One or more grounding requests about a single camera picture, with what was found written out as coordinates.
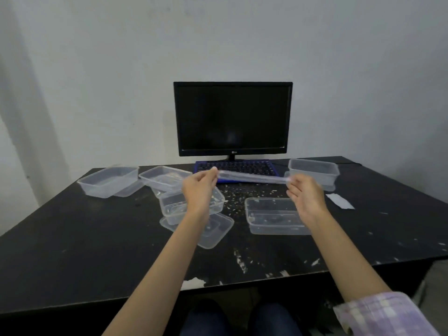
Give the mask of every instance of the dark pants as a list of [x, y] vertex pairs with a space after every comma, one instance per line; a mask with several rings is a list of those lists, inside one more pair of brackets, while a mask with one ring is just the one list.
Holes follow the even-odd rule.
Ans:
[[[251, 336], [301, 336], [297, 323], [283, 305], [265, 303], [252, 311], [248, 334]], [[189, 312], [181, 336], [231, 336], [232, 328], [221, 307], [203, 300]]]

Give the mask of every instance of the table surface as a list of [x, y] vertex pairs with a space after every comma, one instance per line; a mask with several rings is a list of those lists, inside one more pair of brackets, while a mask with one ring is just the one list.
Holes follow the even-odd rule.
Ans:
[[[339, 164], [336, 193], [356, 209], [327, 205], [370, 264], [448, 257], [448, 204], [343, 157], [310, 159]], [[287, 162], [273, 160], [282, 173]], [[244, 199], [287, 197], [284, 185], [218, 187], [228, 200], [222, 213], [235, 224], [215, 248], [196, 248], [186, 280], [211, 287], [328, 270], [311, 236], [250, 233]], [[147, 186], [101, 199], [71, 184], [0, 237], [0, 313], [128, 297], [171, 236], [160, 218]]]

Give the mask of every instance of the white paper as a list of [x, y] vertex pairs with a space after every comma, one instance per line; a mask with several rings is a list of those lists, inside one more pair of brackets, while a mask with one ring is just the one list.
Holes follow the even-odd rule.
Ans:
[[352, 206], [352, 204], [350, 204], [348, 202], [347, 199], [344, 199], [343, 197], [339, 196], [339, 194], [336, 193], [331, 193], [331, 194], [326, 194], [326, 196], [328, 198], [331, 199], [331, 201], [333, 203], [335, 203], [336, 205], [338, 205], [341, 209], [352, 209], [354, 210], [355, 208]]

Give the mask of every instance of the purple checkered shirt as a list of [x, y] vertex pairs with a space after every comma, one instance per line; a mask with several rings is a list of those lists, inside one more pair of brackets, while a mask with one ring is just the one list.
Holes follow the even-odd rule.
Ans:
[[403, 293], [383, 293], [334, 307], [349, 335], [435, 336], [437, 331]]

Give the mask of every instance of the blue keyboard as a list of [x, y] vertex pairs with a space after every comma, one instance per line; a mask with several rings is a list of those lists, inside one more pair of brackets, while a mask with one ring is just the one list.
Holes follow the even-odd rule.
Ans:
[[[277, 170], [269, 159], [238, 160], [238, 161], [197, 161], [194, 165], [194, 173], [210, 170], [216, 166], [218, 170], [227, 170], [260, 175], [277, 175]], [[218, 179], [218, 183], [237, 183], [234, 180]]]

